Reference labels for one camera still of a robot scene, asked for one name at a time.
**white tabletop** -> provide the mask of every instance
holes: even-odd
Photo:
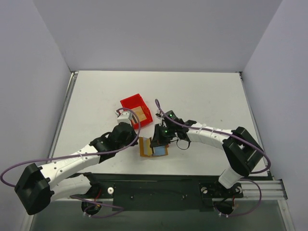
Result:
[[[158,98],[163,110],[173,110],[184,121],[196,120],[223,129],[241,126],[257,140],[237,73],[79,71],[54,156],[72,154],[112,131],[117,125],[115,110],[121,107],[120,100],[137,93],[154,119],[141,129],[141,136],[154,134],[154,125],[159,122],[154,100]],[[168,156],[140,157],[136,145],[82,172],[218,176],[229,166],[224,151],[201,143],[191,143],[186,151],[173,143],[168,152]],[[264,167],[261,160],[255,170]]]

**small box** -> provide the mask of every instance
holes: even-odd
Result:
[[[144,103],[142,97],[139,94],[130,96],[120,101],[123,107],[131,109],[135,112],[140,120],[141,127],[153,122],[151,112],[147,105]],[[134,129],[138,129],[138,123],[134,120],[131,121]]]

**white wall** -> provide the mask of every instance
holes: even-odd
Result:
[[[242,71],[281,0],[34,0],[71,70]]]
[[[297,231],[308,227],[308,1],[284,0],[244,69],[272,172],[283,178]]]
[[[70,71],[31,0],[0,4],[0,172],[47,157]],[[16,183],[22,167],[5,177]],[[20,230],[25,209],[0,183],[0,230]]]

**robotic arm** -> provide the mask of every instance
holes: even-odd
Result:
[[[184,122],[173,111],[168,111],[165,115],[157,113],[156,116],[161,119],[161,123],[155,125],[150,147],[165,146],[171,143],[173,138],[177,138],[189,143],[200,142],[224,150],[230,167],[221,174],[218,181],[226,189],[231,188],[240,178],[248,177],[263,157],[252,147],[234,138],[234,136],[239,137],[261,149],[249,132],[242,127],[236,130],[226,130],[208,127],[206,124],[193,120]]]
[[[80,157],[63,159],[48,164],[27,166],[17,185],[15,192],[29,215],[43,210],[51,201],[75,194],[85,194],[95,184],[91,173],[76,174],[86,167],[99,164],[116,154],[89,155],[121,149],[134,141],[137,134],[131,126],[132,113],[123,112],[117,118],[118,125],[112,132],[95,138],[79,151]]]

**red tray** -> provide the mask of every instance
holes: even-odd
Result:
[[[120,101],[123,107],[132,109],[140,120],[141,127],[148,125],[153,122],[151,112],[147,105],[144,103],[142,97],[139,94],[130,96]],[[134,129],[138,129],[138,123],[136,124],[132,120]]]

